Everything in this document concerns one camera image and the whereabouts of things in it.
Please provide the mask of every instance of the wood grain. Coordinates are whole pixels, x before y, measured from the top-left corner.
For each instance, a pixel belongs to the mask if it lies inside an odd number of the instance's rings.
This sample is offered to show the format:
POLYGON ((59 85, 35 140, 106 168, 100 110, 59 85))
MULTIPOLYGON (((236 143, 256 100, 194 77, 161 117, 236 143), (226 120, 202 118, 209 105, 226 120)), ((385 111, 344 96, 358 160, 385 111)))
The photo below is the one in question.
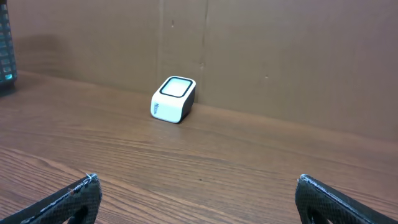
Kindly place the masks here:
POLYGON ((0 98, 0 218, 96 172, 98 223, 300 223, 300 174, 398 219, 398 143, 21 72, 0 98))

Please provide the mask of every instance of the black object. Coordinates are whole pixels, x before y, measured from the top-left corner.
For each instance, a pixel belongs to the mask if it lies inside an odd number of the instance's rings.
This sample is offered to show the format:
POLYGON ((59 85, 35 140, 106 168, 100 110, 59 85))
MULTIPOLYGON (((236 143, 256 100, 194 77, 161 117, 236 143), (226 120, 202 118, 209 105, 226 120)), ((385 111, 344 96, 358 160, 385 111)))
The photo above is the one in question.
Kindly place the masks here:
POLYGON ((0 224, 94 224, 102 199, 96 174, 3 219, 0 224))
POLYGON ((17 80, 14 44, 7 10, 7 0, 0 0, 0 89, 17 80))
POLYGON ((298 180, 295 202, 304 224, 329 224, 329 221, 333 224, 398 224, 397 221, 305 174, 298 180))

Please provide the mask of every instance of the white cube device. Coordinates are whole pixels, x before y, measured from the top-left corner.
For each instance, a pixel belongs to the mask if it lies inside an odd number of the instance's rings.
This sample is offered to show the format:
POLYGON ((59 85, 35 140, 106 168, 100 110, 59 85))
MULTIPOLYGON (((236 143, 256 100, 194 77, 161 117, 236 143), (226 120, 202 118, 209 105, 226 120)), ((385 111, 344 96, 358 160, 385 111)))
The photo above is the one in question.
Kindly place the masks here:
POLYGON ((157 119, 179 123, 191 110, 196 85, 190 78, 169 77, 153 95, 150 113, 157 119))

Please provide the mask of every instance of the brown wall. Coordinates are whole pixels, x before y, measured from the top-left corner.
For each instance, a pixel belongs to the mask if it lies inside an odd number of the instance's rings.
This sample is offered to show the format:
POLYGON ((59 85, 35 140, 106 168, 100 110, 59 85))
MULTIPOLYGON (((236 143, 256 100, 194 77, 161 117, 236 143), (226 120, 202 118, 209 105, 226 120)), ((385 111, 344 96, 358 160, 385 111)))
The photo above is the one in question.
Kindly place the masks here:
POLYGON ((17 66, 398 140, 398 1, 12 0, 17 66))

